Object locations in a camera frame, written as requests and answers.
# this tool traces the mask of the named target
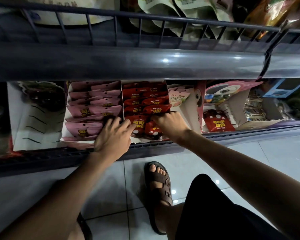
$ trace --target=toe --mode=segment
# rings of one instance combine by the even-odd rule
[[[154,164],[150,165],[149,171],[150,172],[155,172],[156,171],[156,166]]]

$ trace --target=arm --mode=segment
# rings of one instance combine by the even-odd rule
[[[300,182],[193,132],[178,112],[152,119],[171,140],[211,166],[281,232],[300,238]]]
[[[60,185],[0,233],[0,240],[66,240],[80,209],[102,173],[131,144],[135,124],[109,119],[95,141],[94,152]]]

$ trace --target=tiled floor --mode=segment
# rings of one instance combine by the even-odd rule
[[[300,181],[300,136],[249,142],[230,148],[270,165]],[[115,162],[95,186],[82,213],[94,239],[167,239],[153,232],[143,207],[144,163],[158,161],[169,172],[173,202],[184,202],[191,181],[208,174],[236,204],[265,219],[204,161],[189,151]],[[0,178],[0,231],[44,196],[53,182],[74,168]]]

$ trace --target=black pants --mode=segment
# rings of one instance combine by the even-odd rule
[[[287,240],[262,218],[234,204],[206,174],[191,183],[176,231],[179,239]]]

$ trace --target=hand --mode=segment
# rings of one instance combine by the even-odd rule
[[[162,116],[152,116],[151,119],[156,122],[162,133],[170,140],[183,144],[185,133],[191,131],[178,111],[164,113]]]
[[[119,124],[120,117],[108,119],[94,142],[94,151],[106,160],[107,166],[126,153],[131,144],[131,133],[136,127],[130,120]]]

